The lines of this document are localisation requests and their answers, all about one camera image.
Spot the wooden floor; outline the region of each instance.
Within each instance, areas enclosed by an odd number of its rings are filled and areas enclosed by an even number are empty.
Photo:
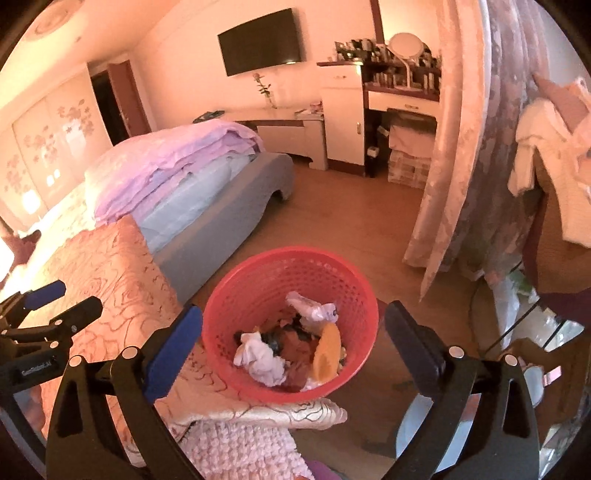
[[[448,345],[476,354],[467,316],[475,285],[458,272],[439,274],[426,298],[418,301],[423,270],[402,257],[413,230],[422,191],[335,171],[316,171],[296,163],[293,196],[273,199],[253,234],[195,295],[204,307],[211,291],[232,267],[251,255],[286,245],[331,250],[356,264],[385,302],[401,300],[415,319],[432,327]],[[483,299],[488,310],[492,299]],[[360,373],[330,398],[347,409],[349,420],[324,432],[294,432],[304,457],[323,461],[351,480],[378,480],[392,465],[369,453],[402,419],[415,396],[402,360],[385,332]]]

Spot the wall-mounted tv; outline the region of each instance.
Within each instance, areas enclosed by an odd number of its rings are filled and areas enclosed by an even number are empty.
[[[301,61],[291,8],[238,25],[217,36],[228,76]]]

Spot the folded blanket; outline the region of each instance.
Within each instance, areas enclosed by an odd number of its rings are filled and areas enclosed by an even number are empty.
[[[256,133],[220,119],[129,138],[85,173],[89,212],[97,225],[114,222],[165,182],[178,184],[220,155],[243,153],[254,145],[263,150]]]

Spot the drawer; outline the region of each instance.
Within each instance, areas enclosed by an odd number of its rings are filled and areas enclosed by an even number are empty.
[[[331,65],[320,67],[322,88],[363,88],[360,65]]]
[[[368,108],[370,110],[380,110],[385,112],[388,108],[404,110],[406,112],[421,113],[423,115],[439,118],[440,104],[433,100],[424,98],[409,97],[406,95],[396,95],[395,93],[385,92],[367,92]]]
[[[260,125],[256,130],[269,152],[310,156],[304,127]]]

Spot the orange object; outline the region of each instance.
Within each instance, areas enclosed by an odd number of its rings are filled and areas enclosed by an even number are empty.
[[[334,323],[327,323],[322,329],[314,361],[312,378],[320,383],[330,382],[337,375],[340,360],[340,332]]]

